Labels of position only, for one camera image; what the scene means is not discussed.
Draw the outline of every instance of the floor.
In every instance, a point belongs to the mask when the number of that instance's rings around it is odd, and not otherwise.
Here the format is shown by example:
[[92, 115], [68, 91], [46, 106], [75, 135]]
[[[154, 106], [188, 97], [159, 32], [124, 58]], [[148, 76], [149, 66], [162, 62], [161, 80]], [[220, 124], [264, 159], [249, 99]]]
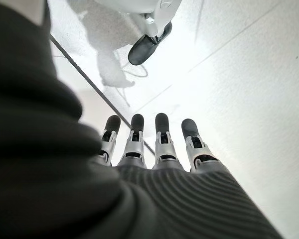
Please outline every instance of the floor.
[[[299, 239], [299, 0], [183, 0], [170, 36], [141, 66], [127, 60], [142, 34], [128, 15], [93, 0], [49, 5], [53, 37], [127, 120], [144, 116], [150, 147], [164, 112], [189, 170], [180, 124], [192, 118], [274, 226]], [[82, 121], [102, 131], [114, 112], [52, 49], [61, 80], [83, 101]]]

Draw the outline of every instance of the ribbed fabric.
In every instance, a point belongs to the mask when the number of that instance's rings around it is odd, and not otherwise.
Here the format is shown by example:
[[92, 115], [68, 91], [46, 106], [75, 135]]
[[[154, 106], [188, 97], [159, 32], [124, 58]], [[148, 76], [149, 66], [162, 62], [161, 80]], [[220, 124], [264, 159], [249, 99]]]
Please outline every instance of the ribbed fabric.
[[143, 188], [158, 209], [161, 238], [280, 239], [227, 172], [120, 166], [121, 178]]

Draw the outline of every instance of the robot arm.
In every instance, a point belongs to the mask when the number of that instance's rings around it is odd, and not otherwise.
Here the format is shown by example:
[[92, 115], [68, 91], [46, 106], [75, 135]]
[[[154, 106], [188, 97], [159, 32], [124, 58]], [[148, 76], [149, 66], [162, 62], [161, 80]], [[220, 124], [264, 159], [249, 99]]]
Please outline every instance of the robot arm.
[[171, 20], [181, 0], [96, 0], [117, 11], [130, 13], [144, 35], [129, 53], [133, 65], [144, 63], [171, 32]]

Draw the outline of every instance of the dark gray sleeve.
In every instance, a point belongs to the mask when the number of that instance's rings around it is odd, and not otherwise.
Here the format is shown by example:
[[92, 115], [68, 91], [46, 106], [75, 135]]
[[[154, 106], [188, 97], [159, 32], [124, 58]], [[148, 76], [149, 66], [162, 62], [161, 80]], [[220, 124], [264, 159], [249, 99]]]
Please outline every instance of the dark gray sleeve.
[[56, 79], [49, 31], [48, 7], [36, 26], [0, 5], [0, 238], [122, 238], [153, 227], [143, 223], [153, 210], [137, 208], [147, 195], [89, 161], [99, 135], [78, 123], [82, 107]]

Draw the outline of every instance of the black fingertip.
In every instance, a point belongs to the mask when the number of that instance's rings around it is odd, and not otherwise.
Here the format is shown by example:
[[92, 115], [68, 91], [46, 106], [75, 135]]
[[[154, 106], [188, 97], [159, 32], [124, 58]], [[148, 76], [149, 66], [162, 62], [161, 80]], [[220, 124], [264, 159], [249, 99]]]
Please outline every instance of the black fingertip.
[[111, 116], [106, 121], [105, 129], [107, 132], [115, 131], [116, 134], [119, 133], [119, 129], [121, 126], [121, 119], [118, 116]]
[[169, 131], [168, 117], [164, 113], [159, 113], [155, 118], [156, 133], [166, 133]]
[[144, 130], [144, 117], [140, 114], [136, 114], [131, 120], [131, 130], [134, 132], [139, 132]]
[[199, 135], [197, 125], [192, 119], [185, 119], [181, 123], [181, 129], [183, 131], [184, 138], [188, 136], [196, 137]]

